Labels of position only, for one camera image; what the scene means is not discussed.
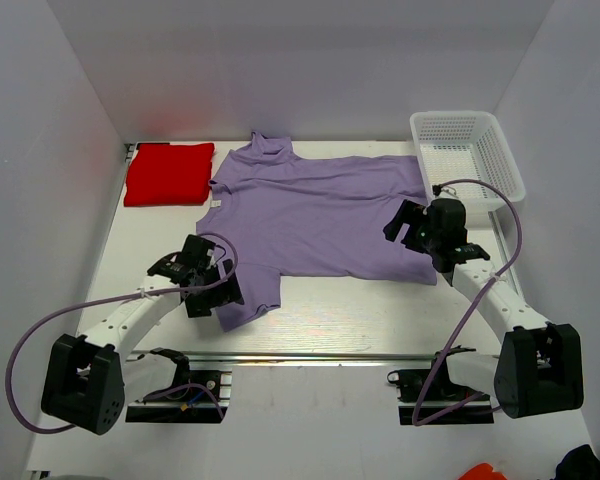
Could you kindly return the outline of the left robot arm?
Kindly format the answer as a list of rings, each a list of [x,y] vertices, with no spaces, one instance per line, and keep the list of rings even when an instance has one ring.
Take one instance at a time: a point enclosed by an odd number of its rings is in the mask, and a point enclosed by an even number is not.
[[[135,293],[115,300],[115,310],[83,333],[64,334],[52,346],[41,400],[43,413],[97,435],[107,433],[130,403],[191,387],[188,357],[137,345],[178,308],[190,318],[240,304],[237,251],[223,236],[190,235],[180,251],[152,265]]]

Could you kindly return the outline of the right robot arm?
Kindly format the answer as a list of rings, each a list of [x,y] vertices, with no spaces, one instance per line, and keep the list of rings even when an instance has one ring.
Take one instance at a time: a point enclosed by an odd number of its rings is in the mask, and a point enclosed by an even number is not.
[[[430,257],[434,270],[479,313],[500,343],[498,355],[458,347],[453,332],[436,353],[416,402],[429,389],[452,399],[468,388],[495,399],[510,418],[576,410],[584,403],[581,339],[530,307],[497,272],[489,254],[467,239],[464,205],[438,198],[428,206],[405,200],[384,227],[385,238]]]

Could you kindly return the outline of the purple t shirt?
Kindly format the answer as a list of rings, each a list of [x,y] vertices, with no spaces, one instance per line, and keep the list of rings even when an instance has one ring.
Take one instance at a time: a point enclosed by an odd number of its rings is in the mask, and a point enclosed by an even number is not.
[[[210,181],[212,204],[199,233],[238,252],[240,304],[216,310],[231,331],[281,305],[281,279],[343,277],[434,285],[428,256],[385,239],[383,229],[425,186],[414,156],[304,159],[288,138],[253,134]]]

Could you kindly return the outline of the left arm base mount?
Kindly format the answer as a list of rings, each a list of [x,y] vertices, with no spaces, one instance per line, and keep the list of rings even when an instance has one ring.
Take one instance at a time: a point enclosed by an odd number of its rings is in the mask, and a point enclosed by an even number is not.
[[[129,424],[220,424],[231,368],[167,349],[132,354],[123,366]]]

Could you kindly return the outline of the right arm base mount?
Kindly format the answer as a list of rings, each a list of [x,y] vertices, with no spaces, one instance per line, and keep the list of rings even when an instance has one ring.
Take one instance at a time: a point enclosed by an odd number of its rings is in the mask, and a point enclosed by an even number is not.
[[[397,390],[398,418],[401,426],[413,425],[415,405],[428,373],[428,369],[399,369],[387,374],[387,383]],[[418,419],[424,420],[439,410],[470,398],[474,393],[475,391],[468,387],[445,384],[435,379],[424,397]],[[482,395],[461,408],[435,419],[429,423],[429,426],[493,424],[494,414],[495,409],[491,405],[490,397]]]

